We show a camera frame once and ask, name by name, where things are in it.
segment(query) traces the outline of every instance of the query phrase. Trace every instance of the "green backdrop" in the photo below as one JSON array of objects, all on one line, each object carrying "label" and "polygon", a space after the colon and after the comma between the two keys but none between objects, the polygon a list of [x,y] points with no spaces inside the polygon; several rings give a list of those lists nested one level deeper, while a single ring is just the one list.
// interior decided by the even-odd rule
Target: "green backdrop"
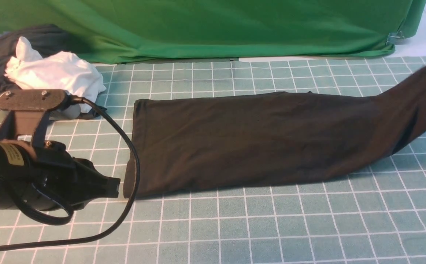
[{"label": "green backdrop", "polygon": [[0,34],[53,23],[89,62],[380,56],[415,34],[426,0],[0,0]]}]

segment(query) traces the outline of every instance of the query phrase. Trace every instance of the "power cord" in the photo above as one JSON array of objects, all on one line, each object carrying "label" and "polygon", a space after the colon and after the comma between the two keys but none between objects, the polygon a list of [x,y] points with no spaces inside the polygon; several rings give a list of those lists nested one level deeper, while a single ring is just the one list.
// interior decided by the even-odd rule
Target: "power cord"
[{"label": "power cord", "polygon": [[140,161],[138,158],[138,154],[136,152],[136,149],[134,148],[133,143],[131,142],[130,138],[126,135],[126,133],[121,129],[121,127],[103,110],[101,110],[100,107],[97,106],[94,102],[91,102],[90,100],[83,98],[83,97],[77,97],[72,96],[72,103],[74,104],[88,104],[90,107],[92,107],[95,112],[97,112],[99,115],[101,115],[109,124],[120,134],[120,136],[125,141],[126,145],[128,145],[131,154],[134,157],[135,161],[135,167],[136,167],[136,174],[135,174],[135,184],[133,192],[128,199],[128,202],[126,203],[125,209],[123,210],[120,217],[115,221],[115,223],[109,227],[107,230],[103,231],[100,234],[84,237],[84,238],[74,238],[74,239],[63,239],[63,240],[53,240],[53,241],[42,241],[42,242],[30,242],[30,243],[21,243],[21,244],[11,244],[11,245],[2,245],[0,246],[0,251],[8,251],[8,250],[17,250],[17,249],[32,249],[32,248],[41,248],[41,247],[55,247],[55,246],[66,246],[66,245],[74,245],[74,244],[81,244],[81,243],[88,243],[97,241],[99,239],[102,239],[109,234],[111,234],[115,229],[117,229],[125,220],[126,216],[129,214],[133,203],[136,199],[136,193],[138,191],[138,186],[140,182]]}]

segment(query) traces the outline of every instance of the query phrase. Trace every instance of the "white cloth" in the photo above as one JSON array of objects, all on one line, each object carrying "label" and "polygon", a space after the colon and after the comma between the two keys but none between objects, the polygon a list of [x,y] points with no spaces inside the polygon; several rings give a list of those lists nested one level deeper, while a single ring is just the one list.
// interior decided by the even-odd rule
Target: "white cloth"
[{"label": "white cloth", "polygon": [[[16,57],[7,63],[5,76],[21,89],[62,89],[92,102],[106,89],[94,65],[71,52],[42,58],[25,37],[19,37]],[[81,105],[82,113],[90,110],[89,105]]]}]

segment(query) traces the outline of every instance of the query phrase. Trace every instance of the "cutting mat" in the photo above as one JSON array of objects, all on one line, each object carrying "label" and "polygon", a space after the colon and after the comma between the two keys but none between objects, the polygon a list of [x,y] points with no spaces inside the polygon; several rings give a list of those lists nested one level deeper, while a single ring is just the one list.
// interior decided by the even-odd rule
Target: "cutting mat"
[{"label": "cutting mat", "polygon": [[[107,91],[97,103],[130,133],[140,98],[274,91],[370,96],[424,65],[426,57],[103,66],[98,69]],[[56,122],[48,135],[67,144],[73,156],[93,161],[102,174],[123,178],[129,151],[107,122]],[[98,199],[63,227],[0,211],[0,244],[97,234],[125,202]],[[393,157],[333,182],[139,201],[121,227],[98,242],[0,253],[0,264],[39,263],[426,264],[426,133]]]}]

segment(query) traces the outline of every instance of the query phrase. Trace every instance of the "black cloth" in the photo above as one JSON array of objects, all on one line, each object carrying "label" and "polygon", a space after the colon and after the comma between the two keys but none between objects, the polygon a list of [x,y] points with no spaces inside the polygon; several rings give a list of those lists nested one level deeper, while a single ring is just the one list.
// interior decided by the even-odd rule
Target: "black cloth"
[{"label": "black cloth", "polygon": [[[8,90],[20,89],[17,84],[4,76],[6,64],[11,57],[16,56],[19,37],[27,38],[32,48],[42,57],[47,58],[61,51],[69,51],[68,42],[71,35],[51,24],[32,26],[0,35],[0,94]],[[99,114],[91,110],[89,113],[81,113],[79,119],[93,119],[98,116]]]},{"label": "black cloth", "polygon": [[[321,182],[388,157],[426,131],[426,66],[370,97],[272,92],[138,100],[137,197]],[[124,197],[134,184],[130,158]]]}]

